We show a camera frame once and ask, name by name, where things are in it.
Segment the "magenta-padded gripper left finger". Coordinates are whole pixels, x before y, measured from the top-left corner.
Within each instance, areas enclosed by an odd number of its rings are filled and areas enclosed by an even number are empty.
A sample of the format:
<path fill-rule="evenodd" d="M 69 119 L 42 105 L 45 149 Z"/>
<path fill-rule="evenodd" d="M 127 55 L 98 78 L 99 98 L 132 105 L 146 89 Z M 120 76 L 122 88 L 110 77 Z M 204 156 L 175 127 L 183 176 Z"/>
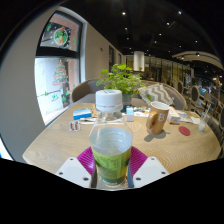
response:
<path fill-rule="evenodd" d="M 96 165 L 91 148 L 78 157 L 69 157 L 56 175 L 84 188 L 96 187 Z"/>

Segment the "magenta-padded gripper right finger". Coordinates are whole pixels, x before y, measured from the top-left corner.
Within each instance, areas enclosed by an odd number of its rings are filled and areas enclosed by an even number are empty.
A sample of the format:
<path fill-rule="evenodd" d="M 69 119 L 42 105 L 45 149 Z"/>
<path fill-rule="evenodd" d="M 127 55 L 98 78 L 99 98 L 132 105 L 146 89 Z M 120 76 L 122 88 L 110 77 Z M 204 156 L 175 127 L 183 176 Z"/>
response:
<path fill-rule="evenodd" d="M 143 187 L 168 174 L 169 172 L 156 157 L 147 157 L 137 148 L 131 148 L 128 165 L 128 186 L 130 188 Z"/>

